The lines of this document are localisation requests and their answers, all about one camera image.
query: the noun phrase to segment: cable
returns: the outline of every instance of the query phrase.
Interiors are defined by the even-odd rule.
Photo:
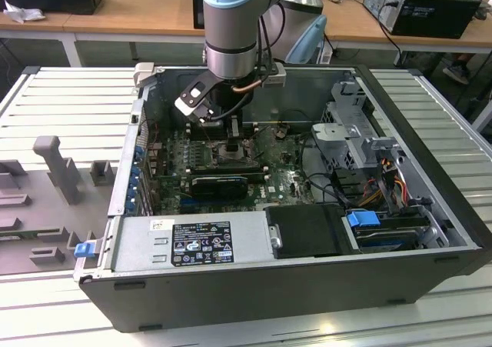
[[[270,39],[268,37],[267,26],[264,23],[263,16],[260,17],[259,24],[260,23],[261,23],[261,26],[263,28],[264,40],[266,41],[267,50],[268,50],[269,63],[268,63],[267,71],[261,77],[261,79],[258,79],[256,81],[252,82],[251,84],[246,85],[245,87],[242,87],[242,88],[238,88],[238,87],[235,87],[235,86],[232,87],[232,91],[235,92],[235,93],[246,93],[246,92],[253,91],[255,88],[257,88],[260,85],[262,85],[268,79],[268,77],[270,76],[271,71],[273,69],[273,66],[274,66],[274,58],[273,58],[273,55],[271,54]],[[259,29],[259,27],[258,27],[258,35],[260,36],[260,38],[258,39],[258,47],[261,47],[261,30]],[[259,55],[258,56],[262,56],[263,55],[263,49],[262,48],[258,48],[258,50],[259,50]],[[260,60],[259,57],[258,57],[258,62],[259,62],[259,65],[261,65],[261,60]],[[258,74],[259,74],[259,71],[260,70],[261,70],[261,66],[258,66]]]
[[[224,112],[222,115],[219,116],[211,116],[208,118],[209,122],[218,122],[219,120],[222,120],[224,118],[227,118],[229,115],[234,114],[237,110],[241,109],[246,103],[248,103],[248,98],[251,96],[251,93],[247,93],[244,95],[244,97],[234,106],[231,108],[229,111]]]
[[[278,116],[278,121],[283,122],[283,116],[287,114],[288,112],[298,112],[301,115],[303,115],[306,118],[306,122],[312,122],[313,119],[308,116],[304,111],[302,111],[300,108],[286,108],[284,111],[281,112],[281,114]]]
[[[263,65],[263,40],[261,39],[261,28],[260,28],[260,21],[258,20],[257,23],[257,30],[258,30],[258,66],[256,69],[256,76],[254,82],[252,82],[249,85],[246,85],[245,87],[232,87],[232,90],[235,93],[248,93],[255,88],[257,88],[259,85],[261,85],[261,80],[260,78],[260,73],[261,73],[261,66]]]
[[[271,46],[272,47],[277,44],[277,42],[279,41],[279,39],[282,36],[282,34],[284,34],[285,22],[287,21],[287,14],[285,13],[285,7],[284,7],[284,5],[282,5],[279,2],[279,3],[277,3],[277,6],[280,7],[280,10],[282,11],[282,26],[281,26],[280,31],[278,33],[278,37],[271,43]]]
[[[326,33],[324,33],[324,39],[326,39],[326,42],[328,42],[328,45],[330,46],[331,51],[333,53],[335,53],[335,48],[333,47],[333,45],[331,45],[330,39],[328,38],[328,36],[326,35]]]
[[[351,57],[348,57],[348,58],[340,58],[340,57],[337,57],[337,58],[341,61],[350,61],[351,59],[356,58],[360,51],[361,50],[358,49]]]
[[[258,27],[258,67],[256,71],[256,78],[260,77],[261,73],[261,66],[263,65],[263,39],[261,38],[261,28],[260,28],[260,22],[258,21],[257,23]]]
[[[320,185],[314,183],[312,180],[308,179],[308,177],[306,176],[306,172],[304,171],[304,167],[303,167],[303,161],[302,161],[302,155],[304,154],[304,150],[306,148],[306,142],[307,140],[310,138],[310,136],[308,135],[302,145],[301,145],[301,150],[300,150],[300,153],[299,153],[299,171],[301,172],[301,176],[307,180],[308,182],[311,183],[311,185],[317,189],[319,189],[320,191],[324,192],[324,193],[327,193],[329,194],[330,196],[332,196],[333,198],[337,199],[338,200],[338,197],[333,193],[333,192],[330,192],[328,191],[327,189],[324,189],[323,187],[321,187]]]
[[[383,8],[385,7],[397,7],[398,6],[398,2],[389,2],[389,3],[385,3],[384,5],[381,6],[381,8],[379,9],[379,12],[377,13],[377,22],[379,23],[379,26],[381,27],[381,30],[383,31],[383,34],[386,35],[386,38],[388,41],[391,42],[392,45],[394,45],[394,47],[398,50],[398,63],[397,63],[397,67],[398,68],[403,68],[403,62],[402,62],[402,54],[401,54],[401,49],[400,47],[398,47],[398,45],[393,42],[393,39],[390,38],[390,36],[386,33],[386,28],[383,26],[383,24],[381,23],[381,13],[383,11]]]
[[[263,28],[264,40],[265,40],[265,42],[267,44],[268,58],[269,58],[269,61],[270,61],[270,63],[268,64],[267,72],[263,75],[263,78],[261,79],[261,82],[263,83],[265,80],[268,79],[268,77],[271,74],[271,70],[274,67],[274,56],[271,54],[270,39],[268,37],[267,26],[264,23],[263,16],[260,17],[260,22],[261,22],[261,27]]]
[[[463,91],[460,93],[460,96],[458,97],[458,100],[454,103],[454,106],[458,106],[461,99],[463,98],[464,94],[467,92],[467,90],[470,88],[471,84],[475,81],[477,78],[478,74],[482,71],[482,68],[488,63],[489,58],[492,56],[492,51],[489,52],[487,55],[487,58],[484,60],[482,65],[479,67],[477,72],[474,74],[474,76],[471,77],[470,81],[468,82],[468,85],[463,89]]]

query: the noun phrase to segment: blue tab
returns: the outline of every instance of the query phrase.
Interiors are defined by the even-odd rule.
[[[355,226],[379,226],[381,222],[374,211],[353,211],[347,215],[351,228]]]
[[[74,256],[80,257],[95,257],[95,243],[79,243],[75,246]]]
[[[135,146],[135,154],[138,156],[142,156],[144,154],[144,149],[141,146],[136,145]]]
[[[133,175],[140,175],[140,171],[140,168],[138,168],[137,166],[132,166],[130,173]]]

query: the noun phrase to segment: desk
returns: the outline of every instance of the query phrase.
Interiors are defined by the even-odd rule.
[[[48,13],[25,24],[0,15],[0,38],[58,40],[70,66],[82,66],[77,41],[203,43],[204,31],[193,28],[192,0],[103,0],[93,15]]]
[[[333,3],[324,0],[326,34],[335,48],[395,50],[362,0]],[[492,49],[492,18],[473,20],[460,39],[391,36],[402,51],[489,53]]]
[[[336,48],[394,50],[361,0],[324,0],[327,35]],[[202,43],[193,29],[191,0],[103,0],[94,15],[47,14],[40,22],[17,24],[2,16],[0,37],[62,42],[71,66],[81,66],[77,41]],[[402,51],[488,53],[492,19],[474,20],[461,39],[394,37]]]

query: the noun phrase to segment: slotted aluminum surface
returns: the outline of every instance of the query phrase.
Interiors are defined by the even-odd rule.
[[[374,77],[407,118],[477,214],[492,229],[492,151],[424,77],[374,71]],[[386,135],[382,116],[374,117]]]
[[[59,78],[67,76],[67,69],[56,71]],[[99,69],[99,78],[104,78],[107,69]],[[51,73],[43,72],[46,78]],[[414,77],[403,71],[380,72],[380,79],[395,80]],[[428,102],[428,93],[414,95],[415,102]],[[406,99],[406,95],[392,95],[394,101]],[[90,105],[99,103],[101,96],[76,99]],[[112,98],[109,103],[119,103]],[[463,136],[461,128],[450,121],[440,120],[432,123],[411,121],[419,129],[424,140],[455,139]],[[123,135],[124,125],[115,130],[114,125],[105,125],[104,135]],[[25,130],[22,138],[38,135],[36,128]],[[77,127],[64,126],[67,136],[76,137]],[[86,125],[85,135],[92,133],[92,126]],[[445,164],[447,168],[460,167],[474,163],[476,169],[488,167],[490,159],[484,154],[463,154],[458,151],[459,162]],[[453,153],[438,157],[440,161],[451,161]],[[492,195],[485,191],[468,192],[469,199],[489,202]],[[414,305],[381,307],[374,309],[350,310],[329,314],[306,315],[285,319],[273,319],[254,322],[241,322],[227,325],[209,325],[200,328],[174,329],[121,334],[115,331],[111,323],[91,303],[71,278],[71,272],[32,275],[20,282],[15,276],[0,278],[0,343],[12,347],[29,345],[82,346],[91,341],[96,345],[140,346],[198,346],[222,347],[236,345],[255,345],[256,347],[278,346],[333,346],[333,347],[380,347],[380,346],[446,346],[477,347],[492,345],[492,266],[486,265],[470,276],[448,279],[424,296]]]
[[[61,155],[77,167],[88,168],[94,160],[118,167],[138,97],[133,68],[41,68],[16,85],[17,94],[0,105],[1,159],[44,170],[32,146],[40,135],[57,135]]]

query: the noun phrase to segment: warning label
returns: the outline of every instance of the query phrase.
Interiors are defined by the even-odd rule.
[[[172,265],[196,266],[228,262],[234,262],[230,222],[173,225]]]

